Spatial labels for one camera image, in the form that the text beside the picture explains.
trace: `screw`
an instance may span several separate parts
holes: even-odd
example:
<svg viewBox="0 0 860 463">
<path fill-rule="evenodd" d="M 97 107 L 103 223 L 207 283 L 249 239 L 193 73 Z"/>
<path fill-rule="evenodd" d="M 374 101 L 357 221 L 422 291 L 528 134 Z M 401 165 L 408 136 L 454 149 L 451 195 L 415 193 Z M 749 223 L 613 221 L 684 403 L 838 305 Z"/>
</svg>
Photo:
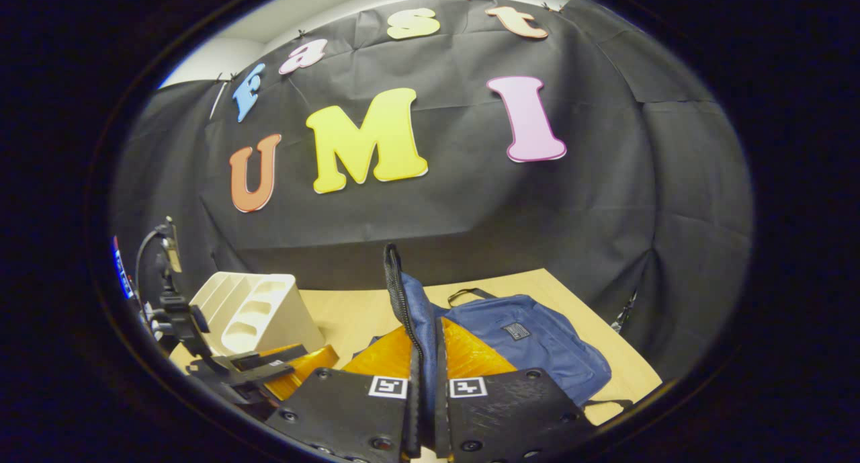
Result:
<svg viewBox="0 0 860 463">
<path fill-rule="evenodd" d="M 460 445 L 463 451 L 477 451 L 481 450 L 481 441 L 465 441 L 462 445 Z"/>
<path fill-rule="evenodd" d="M 374 440 L 371 441 L 371 446 L 374 447 L 376 450 L 391 450 L 391 447 L 393 445 L 391 444 L 391 439 L 374 438 Z"/>
</svg>

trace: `table surface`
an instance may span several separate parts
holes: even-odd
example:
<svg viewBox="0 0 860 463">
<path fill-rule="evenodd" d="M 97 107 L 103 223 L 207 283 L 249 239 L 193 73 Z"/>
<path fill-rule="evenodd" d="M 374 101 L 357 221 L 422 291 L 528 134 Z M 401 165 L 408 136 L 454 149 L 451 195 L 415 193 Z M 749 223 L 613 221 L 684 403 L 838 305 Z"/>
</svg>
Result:
<svg viewBox="0 0 860 463">
<path fill-rule="evenodd" d="M 596 347 L 612 370 L 611 380 L 594 395 L 594 400 L 630 399 L 636 402 L 662 382 L 657 372 L 626 340 L 543 268 L 473 282 L 426 286 L 425 291 L 432 303 L 448 308 L 448 296 L 461 288 L 481 288 L 497 297 L 527 294 L 568 317 L 580 338 Z M 341 357 L 335 368 L 343 367 L 352 359 L 353 353 L 365 349 L 374 335 L 387 334 L 400 325 L 391 312 L 387 290 L 299 292 L 326 344 L 331 344 Z M 464 294 L 457 298 L 455 304 L 471 300 L 477 300 L 477 297 Z M 183 371 L 191 359 L 181 345 L 170 355 L 170 360 Z M 589 421 L 600 424 L 620 411 L 620 406 L 606 404 L 589 406 L 585 412 Z"/>
</svg>

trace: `yellow letter m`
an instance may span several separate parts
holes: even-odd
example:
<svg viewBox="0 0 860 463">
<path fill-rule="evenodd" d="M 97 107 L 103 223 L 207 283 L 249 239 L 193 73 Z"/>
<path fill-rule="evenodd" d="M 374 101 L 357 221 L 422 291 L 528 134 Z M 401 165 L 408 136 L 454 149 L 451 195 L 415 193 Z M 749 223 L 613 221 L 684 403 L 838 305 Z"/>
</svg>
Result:
<svg viewBox="0 0 860 463">
<path fill-rule="evenodd" d="M 374 168 L 374 176 L 379 181 L 426 174 L 427 161 L 418 155 L 412 136 L 409 107 L 414 99 L 415 90 L 412 89 L 379 93 L 371 101 L 360 129 L 337 106 L 311 114 L 307 126 L 314 130 L 316 137 L 314 191 L 331 193 L 347 185 L 347 176 L 337 170 L 335 155 L 340 157 L 353 180 L 363 184 L 368 178 L 374 148 L 379 153 L 379 162 Z"/>
</svg>

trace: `black cable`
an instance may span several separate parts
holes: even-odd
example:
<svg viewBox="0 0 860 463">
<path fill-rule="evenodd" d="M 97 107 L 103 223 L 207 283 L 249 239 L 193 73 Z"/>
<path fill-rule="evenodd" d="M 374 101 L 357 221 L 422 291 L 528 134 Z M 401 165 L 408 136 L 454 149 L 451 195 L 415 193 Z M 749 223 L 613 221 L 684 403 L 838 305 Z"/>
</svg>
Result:
<svg viewBox="0 0 860 463">
<path fill-rule="evenodd" d="M 146 307 L 144 307 L 144 301 L 140 297 L 140 280 L 138 277 L 140 276 L 140 258 L 142 257 L 142 255 L 144 255 L 144 249 L 146 249 L 146 246 L 150 243 L 150 241 L 153 240 L 153 237 L 157 235 L 159 235 L 159 232 L 156 230 L 152 230 L 150 231 L 150 234 L 148 234 L 144 238 L 144 240 L 140 244 L 140 248 L 138 248 L 138 257 L 137 259 L 135 259 L 134 262 L 134 294 L 138 299 L 138 305 L 140 306 L 140 315 L 144 317 L 144 324 L 146 325 L 147 331 L 150 332 L 150 335 L 152 335 L 153 338 L 156 337 L 156 333 L 153 331 L 153 326 L 150 325 L 150 321 L 148 321 L 146 318 Z"/>
</svg>

